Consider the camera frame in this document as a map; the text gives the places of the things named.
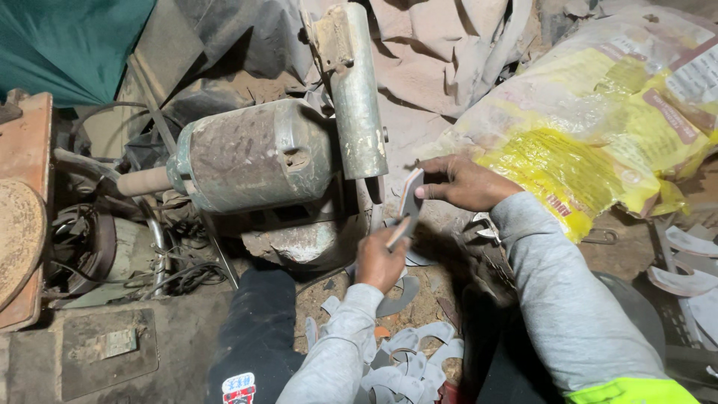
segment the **hand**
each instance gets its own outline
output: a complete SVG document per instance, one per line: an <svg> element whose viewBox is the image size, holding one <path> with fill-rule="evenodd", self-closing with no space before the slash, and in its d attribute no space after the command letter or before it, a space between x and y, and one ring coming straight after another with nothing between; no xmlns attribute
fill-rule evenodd
<svg viewBox="0 0 718 404"><path fill-rule="evenodd" d="M357 253L357 273L355 283L366 283L388 293L404 270L406 250L409 238L404 237L396 243L394 252L386 249L386 242L396 227L375 231L359 242Z"/></svg>
<svg viewBox="0 0 718 404"><path fill-rule="evenodd" d="M425 160L417 167L424 169L425 180L438 177L437 183L418 187L414 192L417 198L439 199L471 212L489 211L507 197L523 191L512 180L457 155Z"/></svg>

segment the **bench grinder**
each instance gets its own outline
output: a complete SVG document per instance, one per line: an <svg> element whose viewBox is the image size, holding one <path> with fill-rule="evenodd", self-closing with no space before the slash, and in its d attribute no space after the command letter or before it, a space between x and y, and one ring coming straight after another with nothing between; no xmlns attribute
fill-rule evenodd
<svg viewBox="0 0 718 404"><path fill-rule="evenodd" d="M122 175L119 191L175 189L203 211L234 214L316 201L342 171L367 179L380 203L388 166L366 10L339 4L318 22L303 20L336 120L295 98L207 116L182 130L165 167Z"/></svg>

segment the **red object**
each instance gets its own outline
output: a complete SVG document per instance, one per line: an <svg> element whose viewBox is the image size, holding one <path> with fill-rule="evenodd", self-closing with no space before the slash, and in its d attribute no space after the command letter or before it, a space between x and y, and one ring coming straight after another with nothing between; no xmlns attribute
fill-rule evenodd
<svg viewBox="0 0 718 404"><path fill-rule="evenodd" d="M252 404L252 398L254 398L254 386L228 392L223 397L225 404Z"/></svg>
<svg viewBox="0 0 718 404"><path fill-rule="evenodd" d="M439 395L442 396L442 399L434 401L435 404L472 404L470 400L461 395L457 386L449 382L444 382L439 387Z"/></svg>

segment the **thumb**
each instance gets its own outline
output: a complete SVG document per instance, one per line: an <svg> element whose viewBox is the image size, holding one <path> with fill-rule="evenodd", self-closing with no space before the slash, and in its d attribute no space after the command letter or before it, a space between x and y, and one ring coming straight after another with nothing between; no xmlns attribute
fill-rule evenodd
<svg viewBox="0 0 718 404"><path fill-rule="evenodd" d="M419 199L438 199L445 201L447 191L451 188L451 184L426 184L419 186L414 195Z"/></svg>

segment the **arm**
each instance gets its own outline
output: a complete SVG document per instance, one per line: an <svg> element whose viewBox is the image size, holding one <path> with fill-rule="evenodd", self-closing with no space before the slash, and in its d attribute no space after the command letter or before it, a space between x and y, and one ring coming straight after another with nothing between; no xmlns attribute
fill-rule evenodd
<svg viewBox="0 0 718 404"><path fill-rule="evenodd" d="M560 390L619 377L668 379L655 349L533 194L509 196L491 219L516 276L528 335Z"/></svg>
<svg viewBox="0 0 718 404"><path fill-rule="evenodd" d="M532 194L458 156L419 167L440 175L440 183L418 188L418 198L491 212L516 277L528 335L568 400L697 403L663 373L655 349Z"/></svg>
<svg viewBox="0 0 718 404"><path fill-rule="evenodd" d="M389 252L386 241L394 228L382 229L359 243L355 284L322 326L320 339L302 367L282 390L278 404L354 402L367 346L373 345L376 308L404 269L408 239Z"/></svg>

